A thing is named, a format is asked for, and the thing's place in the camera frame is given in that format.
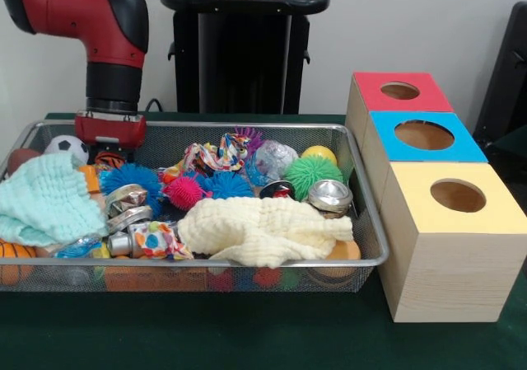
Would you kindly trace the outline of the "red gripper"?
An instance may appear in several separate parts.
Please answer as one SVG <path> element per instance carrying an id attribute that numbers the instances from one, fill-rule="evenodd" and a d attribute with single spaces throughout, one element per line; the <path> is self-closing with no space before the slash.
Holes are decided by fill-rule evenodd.
<path id="1" fill-rule="evenodd" d="M 93 145 L 96 156 L 105 149 L 104 144 L 129 148 L 128 163 L 136 161 L 136 148 L 144 144 L 147 130 L 142 115 L 120 115 L 99 112 L 78 112 L 74 119 L 76 136 L 87 145 Z"/>

